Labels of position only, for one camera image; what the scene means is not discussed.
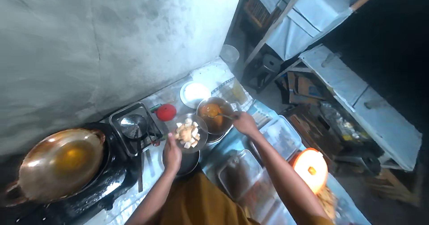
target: countertop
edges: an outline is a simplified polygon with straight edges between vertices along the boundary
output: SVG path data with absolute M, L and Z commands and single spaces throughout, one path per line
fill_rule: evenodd
M 190 75 L 186 76 L 185 78 L 159 90 L 158 92 L 146 98 L 141 99 L 140 102 L 143 102 L 148 108 L 157 104 L 170 103 L 177 109 L 176 116 L 187 113 L 195 113 L 195 109 L 185 106 L 180 100 L 179 91 L 183 84 L 194 80 L 206 85 L 209 90 L 214 90 L 220 84 L 232 77 L 234 76 L 228 69 L 228 66 L 220 58 L 218 58 L 210 63 L 207 63 L 203 67 L 192 71 Z M 269 109 L 258 101 L 254 103 L 248 113 L 259 113 L 258 115 L 261 114 L 260 117 L 264 117 L 257 121 L 259 128 L 268 122 L 270 118 L 277 115 L 273 110 Z M 176 125 L 174 120 L 164 122 L 160 127 L 160 129 L 162 129 L 165 134 L 168 133 L 169 130 L 174 130 L 175 128 Z M 132 212 L 145 198 L 147 193 L 164 171 L 164 165 L 161 161 L 164 145 L 165 141 L 162 141 L 161 145 L 158 147 L 151 145 L 143 154 L 143 191 L 138 193 L 137 184 L 135 184 L 125 194 L 121 195 L 118 199 L 115 200 L 111 210 L 103 210 L 99 212 L 96 216 L 86 222 L 85 225 L 123 225 L 126 222 L 126 220 L 131 216 Z M 244 149 L 249 149 L 250 151 L 252 150 L 249 146 L 247 138 L 240 134 L 236 129 L 231 129 L 226 138 L 222 139 L 221 142 L 215 145 L 206 146 L 201 150 L 200 166 L 202 171 L 206 174 L 207 178 L 209 178 L 212 183 L 216 184 L 222 189 L 221 184 L 217 178 L 218 168 L 229 157 L 238 154 Z M 347 209 L 349 210 L 347 214 L 351 217 L 349 221 L 358 224 L 370 224 L 354 205 L 354 202 L 351 200 L 350 196 L 333 176 L 329 176 L 327 184 L 334 194 L 340 198 L 343 203 L 347 204 Z M 279 221 L 277 220 L 277 217 L 280 217 L 282 223 L 284 223 L 285 220 L 290 221 L 287 222 L 287 224 L 295 223 L 281 202 L 279 203 L 276 200 L 275 206 L 275 221 Z
M 217 86 L 232 77 L 234 75 L 230 72 L 228 66 L 220 58 L 217 58 L 203 65 L 201 68 L 192 71 L 190 75 L 183 79 L 138 101 L 142 102 L 147 108 L 151 108 L 157 104 L 170 103 L 176 107 L 176 117 L 187 113 L 195 113 L 195 109 L 185 106 L 180 100 L 179 92 L 183 84 L 189 81 L 198 81 L 207 86 L 209 90 L 214 90 Z M 175 128 L 176 124 L 174 120 L 162 122 L 160 127 L 165 134 Z M 142 174 L 143 191 L 138 193 L 138 187 L 135 184 L 125 194 L 115 200 L 111 210 L 100 211 L 86 222 L 85 225 L 122 225 L 126 222 L 164 171 L 164 165 L 161 161 L 164 145 L 165 141 L 162 141 L 158 147 L 151 145 L 142 155 L 144 157 Z M 201 151 L 200 163 L 209 164 L 207 157 L 211 154 L 214 146 L 216 145 L 205 147 Z

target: frying pan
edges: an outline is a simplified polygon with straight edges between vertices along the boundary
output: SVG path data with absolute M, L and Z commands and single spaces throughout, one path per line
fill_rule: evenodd
M 2 194 L 2 206 L 29 200 L 50 203 L 78 194 L 99 170 L 105 135 L 67 129 L 46 137 L 25 156 L 18 180 Z

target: white plate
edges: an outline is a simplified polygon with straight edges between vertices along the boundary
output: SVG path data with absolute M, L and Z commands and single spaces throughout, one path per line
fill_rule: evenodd
M 212 93 L 201 83 L 190 81 L 180 89 L 180 99 L 190 107 L 197 108 L 201 101 L 212 96 Z

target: gray wall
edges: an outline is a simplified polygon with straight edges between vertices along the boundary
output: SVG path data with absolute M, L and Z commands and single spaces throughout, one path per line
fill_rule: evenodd
M 238 0 L 0 0 L 0 155 L 218 56 Z

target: cardboard box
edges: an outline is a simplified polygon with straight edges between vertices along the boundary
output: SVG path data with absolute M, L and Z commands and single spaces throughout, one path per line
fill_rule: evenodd
M 324 100 L 313 83 L 302 74 L 287 72 L 289 84 L 289 103 L 314 104 Z
M 298 94 L 303 96 L 309 96 L 320 100 L 325 100 L 322 94 L 319 92 L 317 87 L 305 77 L 298 77 Z

